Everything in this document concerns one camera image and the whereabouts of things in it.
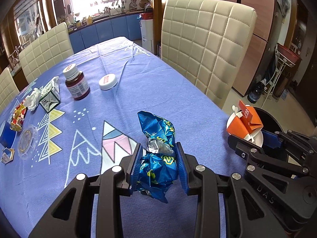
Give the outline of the orange paper box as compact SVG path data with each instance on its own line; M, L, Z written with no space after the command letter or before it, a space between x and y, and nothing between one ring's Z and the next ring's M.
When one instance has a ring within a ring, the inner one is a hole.
M233 105L232 110L233 113L227 120L227 133L262 147L263 124L255 108L239 100L238 106Z

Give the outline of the clear plastic lid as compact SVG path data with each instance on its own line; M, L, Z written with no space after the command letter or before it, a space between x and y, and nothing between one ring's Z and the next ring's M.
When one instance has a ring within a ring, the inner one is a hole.
M18 142L18 155L22 160L27 160L33 154L38 143L38 130L34 125L29 125L23 130Z

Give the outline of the torn blue white wrapper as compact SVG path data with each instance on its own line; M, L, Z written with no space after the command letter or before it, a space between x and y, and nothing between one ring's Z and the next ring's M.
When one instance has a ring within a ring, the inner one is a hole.
M14 158L14 149L13 148L4 148L2 152L1 162L7 164L11 162Z

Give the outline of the blue snack bag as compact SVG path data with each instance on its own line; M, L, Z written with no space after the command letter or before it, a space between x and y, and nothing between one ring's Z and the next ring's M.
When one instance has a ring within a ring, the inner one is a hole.
M134 190L167 204L165 194L178 178L175 128L169 120L150 112L140 111L137 116L147 142Z

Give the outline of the red yellow snack wrapper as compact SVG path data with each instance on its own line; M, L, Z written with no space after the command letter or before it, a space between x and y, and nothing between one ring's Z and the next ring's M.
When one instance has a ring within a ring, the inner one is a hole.
M16 132L20 132L22 130L22 125L25 120L27 107L24 104L24 100L20 104L18 104L15 107L13 115L11 117L10 128Z

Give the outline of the green white milk carton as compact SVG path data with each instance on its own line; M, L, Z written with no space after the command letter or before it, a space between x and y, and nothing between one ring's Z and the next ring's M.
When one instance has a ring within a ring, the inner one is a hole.
M60 104L59 77L53 77L41 90L39 104L47 112L51 112Z

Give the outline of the brown medicine bottle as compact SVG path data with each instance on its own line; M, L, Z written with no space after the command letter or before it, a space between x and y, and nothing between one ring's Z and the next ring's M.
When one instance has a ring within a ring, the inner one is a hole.
M75 63L66 66L63 70L66 78L65 84L71 93L74 100L81 100L85 98L89 92L90 87L82 71L79 71Z

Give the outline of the blue paper cup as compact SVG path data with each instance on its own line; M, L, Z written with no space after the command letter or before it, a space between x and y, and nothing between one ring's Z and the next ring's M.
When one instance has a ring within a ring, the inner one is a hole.
M16 131L10 128L10 124L7 121L3 121L0 129L0 143L4 148L12 148L16 137Z

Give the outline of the black trash bin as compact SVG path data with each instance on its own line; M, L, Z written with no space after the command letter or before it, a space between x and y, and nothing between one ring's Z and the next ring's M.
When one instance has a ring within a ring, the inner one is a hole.
M263 124L262 131L267 131L273 134L275 133L275 131L279 131L282 133L284 132L281 125L270 113L258 107L254 107L254 109L262 121L262 124ZM271 148L265 144L262 145L262 148L264 150L264 154L266 154L266 156L270 158L274 158L275 160L280 160L280 161L301 166L301 164L299 164L295 160L295 158L292 158L291 156L286 154L286 152L281 152L279 148Z

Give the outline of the white metal plant stand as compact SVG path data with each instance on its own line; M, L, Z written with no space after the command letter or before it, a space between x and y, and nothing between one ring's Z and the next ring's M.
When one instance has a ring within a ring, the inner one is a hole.
M269 81L270 88L268 89L266 93L266 97L262 103L261 108L263 108L269 96L273 96L273 91L285 67L288 66L292 68L295 65L292 61L290 61L287 57L285 57L282 53L280 53L278 49L275 49L275 58L276 58L275 73L272 77L272 80Z

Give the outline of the dark water jug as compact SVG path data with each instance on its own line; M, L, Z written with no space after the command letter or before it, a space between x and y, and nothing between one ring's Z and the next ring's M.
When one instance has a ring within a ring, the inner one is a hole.
M251 91L249 92L249 94L248 94L248 96L247 96L247 99L248 99L252 104L255 104L255 103L259 100L259 98L260 98L262 92L264 91L265 86L266 86L266 79L263 79L263 80L257 82L257 83L253 86L253 88L251 89Z

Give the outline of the red basin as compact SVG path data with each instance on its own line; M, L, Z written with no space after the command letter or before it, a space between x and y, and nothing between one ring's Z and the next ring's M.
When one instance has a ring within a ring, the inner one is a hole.
M298 61L301 60L301 58L296 53L294 53L292 50L289 50L288 48L281 45L280 43L277 44L277 50L279 51L279 53L281 53L285 58L287 58L293 64L296 64L298 63Z

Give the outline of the blue patterned tablecloth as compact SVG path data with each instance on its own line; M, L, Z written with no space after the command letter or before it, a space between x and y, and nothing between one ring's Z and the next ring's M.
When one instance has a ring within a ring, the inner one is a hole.
M63 70L75 63L90 87L74 100ZM99 88L99 80L115 74L117 84ZM176 140L187 154L217 174L241 173L244 161L227 144L227 115L185 77L155 55L121 37L94 45L56 64L17 95L1 113L7 120L16 103L33 88L59 77L61 116L50 121L42 107L27 112L24 126L39 129L31 157L18 155L1 164L1 210L4 228L28 237L64 187L79 173L95 176L119 164L127 147L103 151L105 132L114 127L125 138L145 144L137 113L147 111L171 121Z

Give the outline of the crumpled white tissue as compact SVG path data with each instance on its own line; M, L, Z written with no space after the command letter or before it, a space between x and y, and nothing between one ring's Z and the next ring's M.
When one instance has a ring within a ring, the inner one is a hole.
M41 98L41 89L34 88L32 93L25 98L24 106L30 110L34 111L38 105Z

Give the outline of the white red bottle cap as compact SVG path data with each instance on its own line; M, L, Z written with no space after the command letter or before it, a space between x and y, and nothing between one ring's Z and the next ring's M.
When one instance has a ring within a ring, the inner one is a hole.
M117 84L117 78L115 74L107 74L103 76L98 84L101 90L109 90Z

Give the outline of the cream chair far left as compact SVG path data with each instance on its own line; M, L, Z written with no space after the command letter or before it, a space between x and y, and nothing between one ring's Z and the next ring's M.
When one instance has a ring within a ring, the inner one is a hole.
M8 67L6 67L0 75L0 113L3 112L18 93L19 90Z

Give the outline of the rose gold refrigerator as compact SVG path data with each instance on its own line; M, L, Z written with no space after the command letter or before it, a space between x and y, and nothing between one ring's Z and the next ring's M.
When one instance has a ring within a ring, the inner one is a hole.
M271 29L275 13L276 0L225 0L250 6L257 13L257 20L249 47L234 81L233 88L245 96L252 85L265 72L272 53Z

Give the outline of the white small cabinet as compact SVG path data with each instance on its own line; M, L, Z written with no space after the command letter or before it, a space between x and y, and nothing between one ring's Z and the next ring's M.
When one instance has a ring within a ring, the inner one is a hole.
M154 32L153 20L140 20L142 47L151 53L154 53Z

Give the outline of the blue kitchen cabinets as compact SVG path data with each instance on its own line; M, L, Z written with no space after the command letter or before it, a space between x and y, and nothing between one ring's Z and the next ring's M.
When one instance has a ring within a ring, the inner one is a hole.
M131 41L141 39L139 12L96 20L92 24L80 27L69 34L74 53L120 36Z

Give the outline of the cream chair far side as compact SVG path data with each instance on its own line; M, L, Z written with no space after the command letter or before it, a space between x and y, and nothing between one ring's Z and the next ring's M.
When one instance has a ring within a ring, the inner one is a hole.
M65 22L45 32L19 53L19 64L28 83L74 54Z

